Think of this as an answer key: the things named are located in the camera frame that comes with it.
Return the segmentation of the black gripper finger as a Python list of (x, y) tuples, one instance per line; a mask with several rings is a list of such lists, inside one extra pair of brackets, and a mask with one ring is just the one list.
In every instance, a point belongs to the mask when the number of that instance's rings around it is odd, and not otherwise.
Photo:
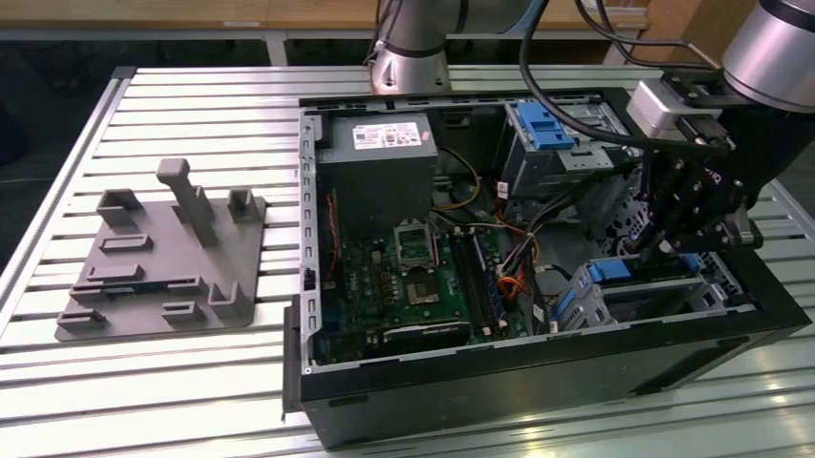
[(764, 242), (744, 204), (725, 215), (704, 216), (693, 208), (664, 239), (677, 253), (721, 252), (739, 247), (757, 249)]
[(642, 165), (641, 197), (646, 201), (648, 224), (634, 241), (640, 261), (660, 256), (660, 244), (669, 241), (700, 193), (692, 163), (669, 153), (653, 153)]

